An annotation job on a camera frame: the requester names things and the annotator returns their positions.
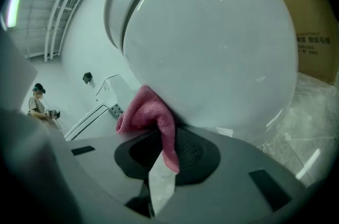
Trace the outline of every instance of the pink cloth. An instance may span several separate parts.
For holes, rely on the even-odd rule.
[[[172,113],[148,86],[140,88],[127,110],[119,117],[117,133],[135,131],[155,123],[162,133],[164,162],[178,173],[179,160],[174,150],[175,124]]]

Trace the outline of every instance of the cardboard box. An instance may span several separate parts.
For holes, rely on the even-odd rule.
[[[284,0],[293,19],[299,71],[333,84],[338,71],[338,26],[328,0]]]

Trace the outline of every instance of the white wall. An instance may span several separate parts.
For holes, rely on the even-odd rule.
[[[69,79],[88,108],[96,105],[95,92],[105,77],[120,74],[132,90],[140,87],[122,54],[106,35],[103,21],[105,0],[82,0],[69,25],[61,52],[61,62]],[[87,85],[84,73],[93,75]]]
[[[89,110],[81,102],[76,89],[72,87],[59,57],[48,60],[48,62],[43,61],[43,56],[33,57],[31,64],[38,71],[38,75],[27,92],[21,111],[27,114],[29,110],[28,101],[33,95],[32,89],[35,83],[42,84],[46,94],[43,95],[41,102],[45,108],[61,112],[58,122],[65,134]]]

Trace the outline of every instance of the man in t-shirt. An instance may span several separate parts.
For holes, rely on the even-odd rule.
[[[53,119],[44,112],[45,108],[40,102],[44,93],[46,93],[46,90],[42,87],[42,85],[39,83],[35,84],[33,88],[33,97],[29,100],[31,116],[40,119],[46,125],[59,129]]]

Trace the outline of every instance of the marble floor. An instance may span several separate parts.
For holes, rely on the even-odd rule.
[[[296,91],[282,122],[257,146],[310,186],[327,176],[339,149],[339,76],[328,85],[299,73]],[[158,158],[149,173],[155,214],[174,193],[175,173]]]

